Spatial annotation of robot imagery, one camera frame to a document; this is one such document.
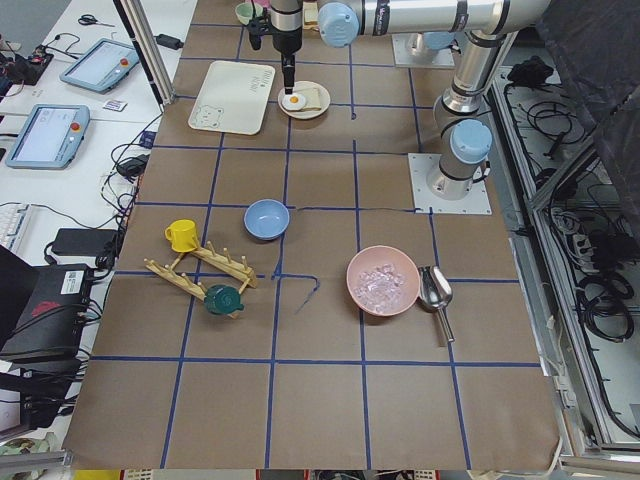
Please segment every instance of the fried egg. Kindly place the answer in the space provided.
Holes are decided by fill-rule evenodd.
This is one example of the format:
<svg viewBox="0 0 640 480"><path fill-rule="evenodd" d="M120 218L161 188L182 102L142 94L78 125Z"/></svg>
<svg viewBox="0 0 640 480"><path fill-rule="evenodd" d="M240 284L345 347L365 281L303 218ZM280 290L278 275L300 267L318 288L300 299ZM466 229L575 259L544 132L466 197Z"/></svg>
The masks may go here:
<svg viewBox="0 0 640 480"><path fill-rule="evenodd" d="M282 106L285 110L295 112L302 110L306 104L306 97L300 93L292 93L291 95L285 95L282 97Z"/></svg>

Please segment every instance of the yellow mug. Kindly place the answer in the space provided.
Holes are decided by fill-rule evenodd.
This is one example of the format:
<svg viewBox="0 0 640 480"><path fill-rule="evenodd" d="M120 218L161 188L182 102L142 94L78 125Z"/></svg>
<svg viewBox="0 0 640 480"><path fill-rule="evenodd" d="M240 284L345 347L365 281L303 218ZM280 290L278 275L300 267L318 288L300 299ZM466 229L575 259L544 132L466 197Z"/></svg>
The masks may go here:
<svg viewBox="0 0 640 480"><path fill-rule="evenodd" d="M167 227L164 236L171 242L174 252L193 252L200 246L196 222L193 220L176 220Z"/></svg>

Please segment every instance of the screen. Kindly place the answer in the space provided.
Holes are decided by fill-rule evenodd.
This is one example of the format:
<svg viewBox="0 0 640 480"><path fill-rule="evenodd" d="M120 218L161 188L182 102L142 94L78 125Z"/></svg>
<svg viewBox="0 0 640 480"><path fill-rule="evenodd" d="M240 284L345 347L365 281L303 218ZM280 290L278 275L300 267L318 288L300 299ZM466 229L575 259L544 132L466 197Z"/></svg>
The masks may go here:
<svg viewBox="0 0 640 480"><path fill-rule="evenodd" d="M76 116L73 108L40 108L14 155L19 162L53 162Z"/></svg>
<svg viewBox="0 0 640 480"><path fill-rule="evenodd" d="M88 56L78 60L76 66L67 73L67 77L98 85L120 64L120 60L131 53L131 50L131 47L104 42Z"/></svg>

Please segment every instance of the scissors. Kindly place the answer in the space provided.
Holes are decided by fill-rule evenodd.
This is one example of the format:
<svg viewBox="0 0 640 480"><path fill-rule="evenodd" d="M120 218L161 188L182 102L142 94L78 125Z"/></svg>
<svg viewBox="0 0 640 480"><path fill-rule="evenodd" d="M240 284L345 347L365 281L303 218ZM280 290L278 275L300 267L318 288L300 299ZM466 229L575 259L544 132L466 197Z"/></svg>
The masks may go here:
<svg viewBox="0 0 640 480"><path fill-rule="evenodd" d="M96 17L94 17L93 15L90 15L88 13L85 13L84 15L82 15L78 19L78 23L80 25L84 25L84 26L87 26L87 25L104 25L105 27L115 27L115 25L111 25L109 23L100 23Z"/></svg>

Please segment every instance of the small bowl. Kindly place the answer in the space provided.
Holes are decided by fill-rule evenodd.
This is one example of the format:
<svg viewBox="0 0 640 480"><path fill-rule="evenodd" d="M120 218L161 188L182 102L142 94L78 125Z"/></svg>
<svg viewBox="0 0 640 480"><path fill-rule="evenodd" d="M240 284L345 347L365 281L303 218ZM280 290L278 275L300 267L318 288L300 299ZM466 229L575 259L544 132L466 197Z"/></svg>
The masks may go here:
<svg viewBox="0 0 640 480"><path fill-rule="evenodd" d="M260 17L262 15L262 11L264 7L260 5L258 2L255 2L256 5L256 17ZM238 21L246 25L249 23L249 20L253 18L253 5L251 2L244 2L236 6L236 17Z"/></svg>
<svg viewBox="0 0 640 480"><path fill-rule="evenodd" d="M244 212L244 226L260 240L273 240L289 226L289 210L277 200L258 200Z"/></svg>
<svg viewBox="0 0 640 480"><path fill-rule="evenodd" d="M401 296L393 308L383 312L374 311L365 305L356 295L362 272L373 272L383 265L391 264L395 272L404 277L404 283L399 287ZM420 294L420 274L413 260L397 248L377 245L365 248L351 259L347 267L347 288L353 301L365 312L378 317L390 317L408 310L418 299Z"/></svg>

